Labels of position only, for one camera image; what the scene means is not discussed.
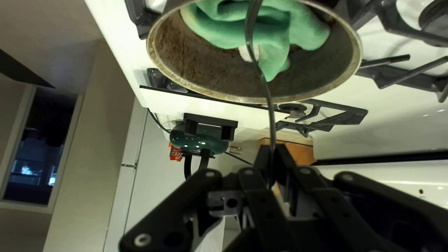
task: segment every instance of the black mount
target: black mount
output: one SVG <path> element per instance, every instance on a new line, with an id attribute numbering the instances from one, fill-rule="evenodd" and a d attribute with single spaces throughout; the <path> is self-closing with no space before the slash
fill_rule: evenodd
<path id="1" fill-rule="evenodd" d="M 204 125 L 209 128 L 218 128 L 221 132 L 221 141 L 232 142 L 235 136 L 235 129 L 237 128 L 236 121 L 226 121 L 219 118 L 209 118 L 194 114 L 183 114 L 184 132 L 188 135 L 195 135 L 197 127 Z"/>
<path id="2" fill-rule="evenodd" d="M 274 170 L 260 157 L 225 178 L 198 170 L 124 234 L 120 251 L 194 251 L 226 216 L 237 218 L 240 234 L 225 251 L 448 251 L 446 211 L 352 173 L 327 181 L 296 167 L 284 146 L 274 152 Z M 267 180 L 281 185 L 291 219 Z"/>

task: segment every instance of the metal rod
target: metal rod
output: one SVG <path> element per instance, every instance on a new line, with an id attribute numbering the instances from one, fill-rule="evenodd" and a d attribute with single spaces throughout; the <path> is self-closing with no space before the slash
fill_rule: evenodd
<path id="1" fill-rule="evenodd" d="M 435 94 L 438 99 L 438 103 L 442 104 L 446 101 L 448 99 L 448 80 L 446 79 L 440 79 L 433 85 L 435 89 Z"/>
<path id="2" fill-rule="evenodd" d="M 359 69 L 393 65 L 393 64 L 397 64 L 397 62 L 408 62 L 408 61 L 410 61 L 410 55 L 383 58 L 383 59 L 377 59 L 377 61 L 363 61 Z"/>
<path id="3" fill-rule="evenodd" d="M 426 64 L 426 65 L 422 65 L 421 68 L 417 68 L 417 69 L 414 69 L 414 71 L 411 71 L 411 72 L 408 72 L 407 75 L 404 75 L 404 76 L 401 76 L 400 79 L 397 79 L 397 80 L 387 80 L 387 82 L 379 82 L 377 83 L 377 87 L 382 90 L 382 89 L 387 89 L 387 87 L 390 87 L 390 86 L 393 86 L 393 85 L 398 85 L 398 83 L 401 83 L 401 82 L 405 82 L 405 80 L 408 80 L 408 79 L 411 79 L 411 78 L 415 78 L 415 76 L 418 76 L 418 75 L 421 75 L 421 73 L 424 73 L 424 72 L 428 72 L 428 71 L 431 71 L 431 69 L 435 69 L 435 68 L 438 68 L 438 66 L 440 66 L 440 65 L 445 65 L 448 62 L 448 57 L 443 57 L 443 58 L 440 58 L 440 59 L 438 59 L 438 61 L 433 61 L 433 62 L 431 62 L 431 64 Z"/>

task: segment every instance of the white ceiling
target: white ceiling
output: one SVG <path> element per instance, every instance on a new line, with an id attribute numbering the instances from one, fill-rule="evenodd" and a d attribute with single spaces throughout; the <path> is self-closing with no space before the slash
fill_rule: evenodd
<path id="1" fill-rule="evenodd" d="M 2 51 L 57 90 L 82 92 L 102 38 L 83 2 L 1 0 L 0 17 Z"/>

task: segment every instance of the black metal bracket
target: black metal bracket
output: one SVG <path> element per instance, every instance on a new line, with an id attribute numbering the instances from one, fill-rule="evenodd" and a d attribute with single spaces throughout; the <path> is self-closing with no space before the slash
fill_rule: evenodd
<path id="1" fill-rule="evenodd" d="M 448 38 L 407 26 L 397 12 L 396 0 L 341 0 L 337 9 L 348 16 L 345 19 L 354 30 L 359 30 L 377 16 L 384 31 L 390 34 L 424 41 L 429 45 L 448 47 Z"/>
<path id="2" fill-rule="evenodd" d="M 221 219 L 208 215 L 207 194 L 221 174 L 198 170 L 145 216 L 121 243 L 121 252 L 191 251 Z"/>
<path id="3" fill-rule="evenodd" d="M 359 69 L 369 69 L 369 68 L 376 68 L 376 66 L 386 66 L 386 65 L 393 65 L 398 62 L 408 62 L 410 55 L 400 55 L 400 57 L 391 57 L 391 58 L 382 58 L 376 61 L 362 61 Z"/>
<path id="4" fill-rule="evenodd" d="M 393 85 L 415 89 L 426 93 L 435 93 L 438 103 L 445 103 L 448 97 L 448 78 L 433 78 L 424 75 L 425 72 L 448 64 L 448 57 L 439 58 L 433 62 L 422 65 L 414 71 L 404 71 L 393 66 L 382 66 L 389 64 L 387 59 L 363 61 L 362 66 L 355 75 L 366 79 L 372 79 L 377 89 L 383 90 Z"/>
<path id="5" fill-rule="evenodd" d="M 211 128 L 221 129 L 221 139 L 225 142 L 232 142 L 235 136 L 235 129 L 237 128 L 236 121 L 225 121 L 219 118 L 209 118 L 202 115 L 183 114 L 184 132 L 188 135 L 195 135 L 198 125 L 205 125 Z"/>
<path id="6" fill-rule="evenodd" d="M 419 251 L 421 244 L 425 244 L 428 251 L 448 251 L 445 209 L 354 173 L 337 174 L 333 187 L 352 194 L 351 205 L 380 237 L 401 246 L 405 251 Z"/>
<path id="7" fill-rule="evenodd" d="M 298 131 L 302 136 L 306 138 L 310 132 L 314 132 L 314 131 L 330 132 L 335 125 L 359 125 L 365 118 L 365 115 L 368 114 L 368 111 L 361 108 L 345 107 L 345 106 L 331 104 L 331 103 L 324 103 L 317 100 L 306 100 L 306 101 L 302 101 L 302 104 L 312 106 L 312 111 L 307 115 L 298 118 L 295 122 L 286 122 L 286 121 L 277 122 L 275 124 L 277 132 L 281 129 L 291 129 L 291 131 Z M 291 113 L 285 110 L 291 110 L 292 104 L 278 106 L 278 108 L 282 113 Z M 312 122 L 309 125 L 298 124 L 300 121 L 314 118 L 321 108 L 338 110 L 341 113 L 334 117 L 328 117 L 321 121 Z"/>
<path id="8" fill-rule="evenodd" d="M 144 0 L 124 0 L 124 3 L 128 19 L 137 27 L 138 38 L 145 40 L 160 15 L 146 9 Z"/>

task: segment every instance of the white panel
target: white panel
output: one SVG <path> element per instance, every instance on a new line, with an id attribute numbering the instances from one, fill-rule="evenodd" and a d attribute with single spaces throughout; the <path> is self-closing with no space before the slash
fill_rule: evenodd
<path id="1" fill-rule="evenodd" d="M 162 131 L 149 117 L 142 142 L 125 230 L 138 223 L 183 181 L 180 166 L 169 162 L 167 142 Z"/>
<path id="2" fill-rule="evenodd" d="M 123 104 L 132 101 L 111 58 L 106 47 L 95 58 L 44 252 L 103 250 L 128 122 Z"/>
<path id="3" fill-rule="evenodd" d="M 103 252 L 118 252 L 117 246 L 124 234 L 134 178 L 134 169 L 120 169 Z"/>
<path id="4" fill-rule="evenodd" d="M 146 110 L 139 107 L 139 103 L 135 100 L 131 111 L 131 118 L 127 129 L 125 146 L 121 164 L 134 166 L 138 160 L 144 124 L 146 118 Z"/>
<path id="5" fill-rule="evenodd" d="M 448 209 L 448 162 L 383 163 L 323 166 L 320 173 L 333 180 L 337 173 L 351 171 L 389 185 L 408 195 Z"/>
<path id="6" fill-rule="evenodd" d="M 435 94 L 404 87 L 377 90 L 354 78 L 317 100 L 368 110 L 361 127 L 310 134 L 319 160 L 448 149 L 448 104 L 438 104 Z"/>

